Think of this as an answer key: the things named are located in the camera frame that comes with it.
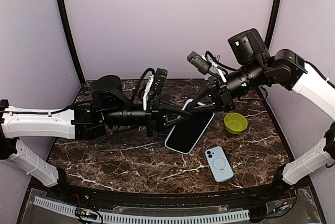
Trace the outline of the white-backed phone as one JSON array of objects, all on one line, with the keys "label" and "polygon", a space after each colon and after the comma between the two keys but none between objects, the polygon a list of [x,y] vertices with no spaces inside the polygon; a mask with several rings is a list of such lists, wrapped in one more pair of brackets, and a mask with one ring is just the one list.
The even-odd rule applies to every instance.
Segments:
[{"label": "white-backed phone", "polygon": [[192,113],[189,120],[173,127],[165,140],[165,147],[182,154],[190,153],[214,115],[213,112]]}]

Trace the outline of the light blue phone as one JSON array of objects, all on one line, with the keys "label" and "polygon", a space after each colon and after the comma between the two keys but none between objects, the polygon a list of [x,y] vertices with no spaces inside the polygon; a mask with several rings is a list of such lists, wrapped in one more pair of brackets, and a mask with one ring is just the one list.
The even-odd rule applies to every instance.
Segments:
[{"label": "light blue phone", "polygon": [[225,182],[233,178],[234,172],[222,147],[207,149],[205,157],[216,182]]}]

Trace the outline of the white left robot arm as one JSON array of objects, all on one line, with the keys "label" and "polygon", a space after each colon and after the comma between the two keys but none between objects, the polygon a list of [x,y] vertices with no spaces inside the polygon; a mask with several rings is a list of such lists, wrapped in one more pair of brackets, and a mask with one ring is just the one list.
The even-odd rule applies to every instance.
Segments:
[{"label": "white left robot arm", "polygon": [[190,114],[174,104],[143,99],[135,104],[122,91],[116,75],[106,75],[90,84],[91,99],[64,109],[29,110],[1,100],[1,159],[11,162],[39,180],[63,201],[74,196],[66,172],[48,164],[32,152],[22,137],[57,137],[94,140],[114,126],[145,126],[147,134],[164,131],[183,122]]}]

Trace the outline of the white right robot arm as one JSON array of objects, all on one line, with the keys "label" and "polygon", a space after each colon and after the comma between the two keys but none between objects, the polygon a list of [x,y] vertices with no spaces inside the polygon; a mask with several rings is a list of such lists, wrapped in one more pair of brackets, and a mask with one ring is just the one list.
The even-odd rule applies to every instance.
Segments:
[{"label": "white right robot arm", "polygon": [[[224,80],[210,77],[188,105],[190,113],[230,111],[235,108],[233,99],[244,96],[251,89],[279,84],[334,118],[334,85],[313,64],[289,49],[279,50],[272,57],[255,28],[229,38],[228,43],[241,68]],[[280,199],[288,187],[333,161],[334,125],[331,125],[312,149],[277,170],[267,195],[272,200]]]}]

